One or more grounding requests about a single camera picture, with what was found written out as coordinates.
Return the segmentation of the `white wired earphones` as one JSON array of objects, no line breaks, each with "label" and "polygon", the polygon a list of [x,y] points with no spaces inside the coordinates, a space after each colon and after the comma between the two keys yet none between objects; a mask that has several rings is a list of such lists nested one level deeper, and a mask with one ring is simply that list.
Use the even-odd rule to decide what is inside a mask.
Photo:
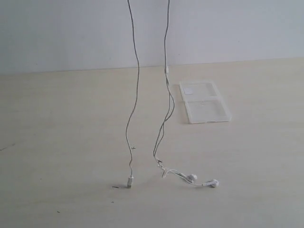
[{"label": "white wired earphones", "polygon": [[[164,120],[162,121],[160,128],[159,128],[159,133],[156,137],[156,141],[154,144],[154,148],[152,151],[152,155],[153,158],[155,159],[157,166],[162,170],[162,177],[164,178],[167,174],[171,173],[173,175],[178,176],[179,178],[181,178],[184,182],[195,186],[195,187],[210,187],[210,188],[216,188],[219,186],[219,181],[216,179],[212,179],[209,180],[205,183],[202,184],[196,184],[195,181],[197,179],[197,176],[194,174],[191,175],[185,175],[175,169],[168,169],[163,165],[163,162],[157,157],[157,151],[158,151],[158,147],[160,145],[160,143],[162,142],[164,136],[165,136],[165,124],[166,122],[171,118],[171,116],[173,115],[173,112],[175,110],[175,99],[172,95],[171,92],[171,88],[170,88],[170,83],[169,83],[169,68],[168,68],[168,64],[167,64],[167,35],[168,35],[168,30],[169,30],[169,25],[170,25],[170,4],[171,2],[168,1],[167,3],[167,14],[166,14],[166,29],[165,29],[165,33],[164,33],[164,39],[163,39],[163,46],[164,46],[164,75],[165,75],[165,83],[166,83],[166,88],[168,91],[168,111],[164,117]],[[131,146],[129,138],[128,138],[128,128],[129,128],[129,124],[131,121],[131,118],[135,112],[135,109],[137,107],[137,103],[138,103],[138,97],[139,97],[139,81],[140,81],[140,62],[139,62],[139,58],[138,58],[138,53],[137,53],[137,48],[136,48],[136,40],[135,40],[135,26],[134,26],[134,19],[133,19],[133,13],[132,13],[132,7],[131,7],[131,2],[128,0],[127,1],[127,5],[128,5],[128,10],[129,10],[129,14],[130,14],[130,19],[131,19],[131,25],[132,25],[132,39],[133,39],[133,49],[134,49],[134,54],[135,54],[135,58],[136,58],[136,62],[137,62],[137,80],[136,80],[136,89],[135,89],[135,102],[134,102],[134,106],[132,108],[131,114],[128,118],[127,124],[126,124],[126,128],[125,128],[125,139],[126,139],[126,143],[129,149],[129,153],[130,153],[130,161],[129,161],[129,168],[130,168],[130,175],[128,177],[128,181],[127,181],[127,188],[131,188],[133,185],[133,180],[134,180],[134,176],[133,176],[133,168],[132,168],[132,164],[133,164],[133,150],[135,149],[134,147]]]}]

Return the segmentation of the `clear plastic storage case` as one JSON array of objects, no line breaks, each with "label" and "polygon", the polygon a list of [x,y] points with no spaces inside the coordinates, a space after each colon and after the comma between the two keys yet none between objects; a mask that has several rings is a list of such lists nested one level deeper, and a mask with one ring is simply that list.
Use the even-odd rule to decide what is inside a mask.
[{"label": "clear plastic storage case", "polygon": [[179,87],[190,124],[231,121],[232,115],[213,81],[181,81]]}]

